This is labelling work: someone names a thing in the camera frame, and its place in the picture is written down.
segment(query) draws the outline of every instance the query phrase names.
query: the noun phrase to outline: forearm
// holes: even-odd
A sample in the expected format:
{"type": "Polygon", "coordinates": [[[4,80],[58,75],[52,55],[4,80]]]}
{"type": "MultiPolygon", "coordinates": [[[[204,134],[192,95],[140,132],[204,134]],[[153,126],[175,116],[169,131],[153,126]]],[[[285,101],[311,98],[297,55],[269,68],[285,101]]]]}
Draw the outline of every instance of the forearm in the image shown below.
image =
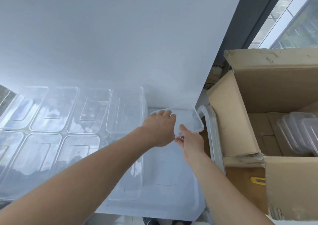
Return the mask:
{"type": "Polygon", "coordinates": [[[4,224],[83,224],[149,148],[138,128],[85,157],[0,212],[4,224]]]}
{"type": "Polygon", "coordinates": [[[273,224],[233,186],[207,155],[196,154],[191,168],[201,185],[216,224],[273,224]]]}

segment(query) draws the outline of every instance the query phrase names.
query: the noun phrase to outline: floor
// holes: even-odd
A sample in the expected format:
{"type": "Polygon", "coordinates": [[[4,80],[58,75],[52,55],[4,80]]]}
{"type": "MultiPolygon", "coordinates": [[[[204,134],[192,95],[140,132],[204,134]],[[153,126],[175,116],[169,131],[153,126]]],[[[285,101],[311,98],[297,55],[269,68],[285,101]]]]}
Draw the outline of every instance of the floor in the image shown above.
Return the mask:
{"type": "MultiPolygon", "coordinates": [[[[172,220],[158,219],[160,225],[171,225],[172,220]]],[[[204,225],[206,223],[193,222],[193,225],[204,225]]],[[[144,225],[142,217],[121,216],[111,214],[95,213],[85,225],[144,225]]]]}

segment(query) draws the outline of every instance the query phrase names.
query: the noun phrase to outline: right hand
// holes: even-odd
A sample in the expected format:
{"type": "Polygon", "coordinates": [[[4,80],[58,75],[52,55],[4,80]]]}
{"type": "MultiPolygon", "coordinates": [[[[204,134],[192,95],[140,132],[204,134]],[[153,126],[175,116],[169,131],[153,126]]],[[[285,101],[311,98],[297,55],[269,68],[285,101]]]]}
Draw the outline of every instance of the right hand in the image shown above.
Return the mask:
{"type": "Polygon", "coordinates": [[[176,138],[175,142],[183,150],[183,157],[189,165],[199,154],[205,154],[203,137],[199,133],[191,133],[183,124],[179,126],[184,140],[176,138]]]}

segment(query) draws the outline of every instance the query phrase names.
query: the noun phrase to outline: rectangular plastic tray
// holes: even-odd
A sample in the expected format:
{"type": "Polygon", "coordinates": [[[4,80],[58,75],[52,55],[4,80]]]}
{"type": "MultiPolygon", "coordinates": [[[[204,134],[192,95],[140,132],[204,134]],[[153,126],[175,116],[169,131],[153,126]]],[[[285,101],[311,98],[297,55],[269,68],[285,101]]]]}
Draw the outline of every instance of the rectangular plastic tray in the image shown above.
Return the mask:
{"type": "Polygon", "coordinates": [[[115,88],[109,102],[106,130],[127,134],[141,126],[145,119],[145,98],[142,87],[115,88]]]}
{"type": "Polygon", "coordinates": [[[304,150],[312,151],[312,146],[305,139],[306,134],[304,134],[303,129],[301,129],[301,121],[305,118],[316,118],[316,116],[307,112],[291,112],[289,115],[291,129],[295,133],[296,143],[299,144],[300,147],[303,147],[304,150]]]}
{"type": "Polygon", "coordinates": [[[101,129],[111,91],[82,89],[67,131],[74,134],[96,134],[101,129]]]}
{"type": "Polygon", "coordinates": [[[31,122],[48,87],[26,87],[17,95],[0,118],[0,128],[23,129],[31,122]]]}
{"type": "Polygon", "coordinates": [[[90,135],[69,135],[62,142],[52,175],[56,175],[84,157],[98,151],[100,138],[90,135]]]}
{"type": "Polygon", "coordinates": [[[167,108],[164,109],[171,110],[172,114],[177,116],[176,124],[174,127],[175,137],[183,136],[180,132],[179,126],[181,124],[185,125],[185,127],[191,132],[201,132],[204,129],[203,123],[197,113],[197,110],[194,107],[181,109],[181,108],[167,108]]]}
{"type": "Polygon", "coordinates": [[[50,89],[30,129],[44,132],[61,131],[65,127],[68,116],[71,113],[77,92],[77,87],[50,89]]]}
{"type": "Polygon", "coordinates": [[[0,183],[0,198],[18,199],[45,182],[61,138],[60,134],[28,135],[0,183]]]}
{"type": "Polygon", "coordinates": [[[142,166],[143,155],[126,171],[107,199],[115,201],[137,200],[141,194],[142,166]]]}
{"type": "Polygon", "coordinates": [[[318,119],[302,119],[301,131],[305,134],[305,139],[311,145],[315,156],[318,157],[318,119]]]}
{"type": "Polygon", "coordinates": [[[0,180],[22,139],[21,132],[0,131],[0,180]]]}

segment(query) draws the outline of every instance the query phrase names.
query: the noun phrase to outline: hand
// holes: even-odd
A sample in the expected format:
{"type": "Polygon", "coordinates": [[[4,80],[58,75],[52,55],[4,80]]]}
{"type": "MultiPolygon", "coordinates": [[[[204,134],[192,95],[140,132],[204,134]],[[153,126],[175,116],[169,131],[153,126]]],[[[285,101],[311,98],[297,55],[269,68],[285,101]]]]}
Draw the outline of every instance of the hand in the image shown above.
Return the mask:
{"type": "Polygon", "coordinates": [[[163,147],[175,139],[173,129],[176,123],[176,115],[171,111],[161,110],[152,113],[142,124],[147,131],[147,136],[153,138],[154,146],[163,147]]]}
{"type": "Polygon", "coordinates": [[[182,148],[183,158],[190,165],[197,154],[205,154],[203,137],[199,133],[191,133],[183,124],[179,128],[185,138],[176,138],[175,142],[182,148]]]}

